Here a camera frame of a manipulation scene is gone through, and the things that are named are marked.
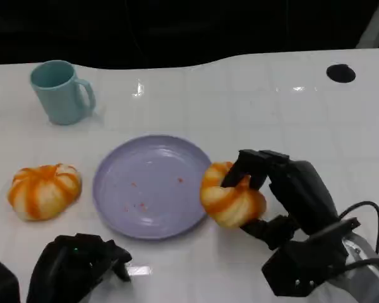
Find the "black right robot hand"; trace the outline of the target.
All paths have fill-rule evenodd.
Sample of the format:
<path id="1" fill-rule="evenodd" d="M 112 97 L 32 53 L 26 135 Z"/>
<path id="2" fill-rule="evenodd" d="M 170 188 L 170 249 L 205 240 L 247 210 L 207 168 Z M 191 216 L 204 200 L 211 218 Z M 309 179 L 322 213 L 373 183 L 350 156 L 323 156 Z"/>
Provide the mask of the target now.
<path id="1" fill-rule="evenodd" d="M 288 212 L 266 222 L 252 219 L 241 229 L 265 242 L 274 250 L 291 240 L 301 229 L 313 235 L 339 221 L 334 201 L 314 166 L 302 160 L 271 150 L 241 150 L 238 159 L 221 183 L 222 187 L 237 186 L 250 176 L 250 188 L 257 191 L 266 179 L 278 202 Z"/>

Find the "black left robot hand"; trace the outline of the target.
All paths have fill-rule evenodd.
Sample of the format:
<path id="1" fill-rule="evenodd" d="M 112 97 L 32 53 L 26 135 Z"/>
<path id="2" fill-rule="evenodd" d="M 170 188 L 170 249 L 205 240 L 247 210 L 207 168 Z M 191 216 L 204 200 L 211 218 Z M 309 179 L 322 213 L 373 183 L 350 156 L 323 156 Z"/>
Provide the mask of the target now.
<path id="1" fill-rule="evenodd" d="M 42 251 L 30 279 L 27 302 L 80 302 L 109 274 L 130 282 L 131 254 L 98 235 L 59 235 Z"/>

